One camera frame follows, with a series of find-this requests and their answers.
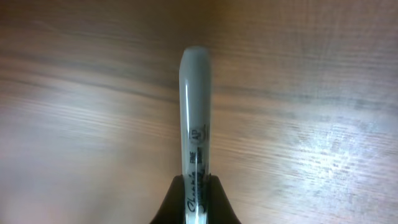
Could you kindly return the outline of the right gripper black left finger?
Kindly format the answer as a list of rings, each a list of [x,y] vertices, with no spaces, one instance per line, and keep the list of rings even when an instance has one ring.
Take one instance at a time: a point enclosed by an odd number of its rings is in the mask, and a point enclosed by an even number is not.
[[[150,224],[184,224],[185,186],[183,175],[177,175]]]

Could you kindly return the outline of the grey black permanent marker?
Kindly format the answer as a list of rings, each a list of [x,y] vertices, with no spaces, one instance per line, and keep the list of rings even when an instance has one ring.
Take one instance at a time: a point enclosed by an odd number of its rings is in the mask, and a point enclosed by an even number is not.
[[[210,149],[210,57],[206,48],[184,50],[179,69],[185,223],[206,224],[205,185]]]

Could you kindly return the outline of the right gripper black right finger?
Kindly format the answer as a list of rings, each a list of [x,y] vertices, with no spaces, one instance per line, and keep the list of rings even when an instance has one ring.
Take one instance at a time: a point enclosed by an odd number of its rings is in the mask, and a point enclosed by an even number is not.
[[[208,224],[241,224],[217,176],[209,176],[206,194]]]

